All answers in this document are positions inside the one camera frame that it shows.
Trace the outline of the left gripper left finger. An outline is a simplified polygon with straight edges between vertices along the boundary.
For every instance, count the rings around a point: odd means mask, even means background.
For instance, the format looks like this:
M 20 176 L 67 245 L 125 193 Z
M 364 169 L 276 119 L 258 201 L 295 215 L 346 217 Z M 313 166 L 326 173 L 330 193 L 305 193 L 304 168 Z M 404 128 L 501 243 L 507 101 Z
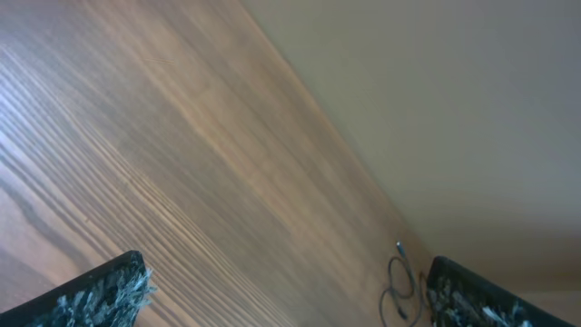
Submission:
M 119 255 L 1 314 L 1 327 L 132 327 L 154 293 L 138 251 Z

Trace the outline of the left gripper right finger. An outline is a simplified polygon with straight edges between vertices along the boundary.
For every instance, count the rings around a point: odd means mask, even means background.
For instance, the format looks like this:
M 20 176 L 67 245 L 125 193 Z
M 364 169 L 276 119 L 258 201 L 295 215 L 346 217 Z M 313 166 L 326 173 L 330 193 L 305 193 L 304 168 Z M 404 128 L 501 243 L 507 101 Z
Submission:
M 436 327 L 573 327 L 444 256 L 430 267 L 427 299 Z

